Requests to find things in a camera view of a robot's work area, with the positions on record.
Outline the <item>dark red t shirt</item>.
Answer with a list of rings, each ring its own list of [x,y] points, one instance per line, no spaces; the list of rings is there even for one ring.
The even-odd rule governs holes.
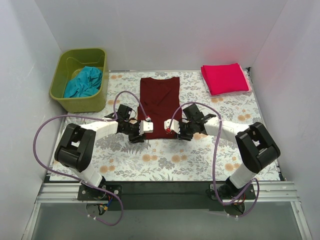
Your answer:
[[[140,102],[147,116],[153,122],[153,132],[147,133],[147,140],[175,139],[173,133],[167,133],[164,122],[170,119],[180,106],[180,78],[140,79]]]

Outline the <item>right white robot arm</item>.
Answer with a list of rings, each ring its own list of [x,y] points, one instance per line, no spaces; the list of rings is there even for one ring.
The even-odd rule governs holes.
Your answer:
[[[212,180],[214,197],[218,201],[229,198],[232,204],[244,195],[258,173],[280,157],[281,151],[263,123],[247,125],[223,120],[216,110],[204,115],[198,106],[198,102],[184,103],[178,110],[182,110],[186,118],[168,119],[164,128],[168,133],[174,132],[177,139],[186,141],[191,141],[195,133],[215,136],[215,156],[220,139],[237,145],[241,165],[221,186]]]

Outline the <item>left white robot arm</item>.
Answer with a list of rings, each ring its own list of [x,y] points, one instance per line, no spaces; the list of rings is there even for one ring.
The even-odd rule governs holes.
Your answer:
[[[70,169],[80,181],[102,188],[106,180],[92,164],[95,142],[109,135],[124,134],[131,143],[142,143],[145,133],[153,130],[152,122],[135,120],[132,123],[132,110],[121,104],[116,113],[106,115],[102,121],[68,124],[55,150],[54,159]]]

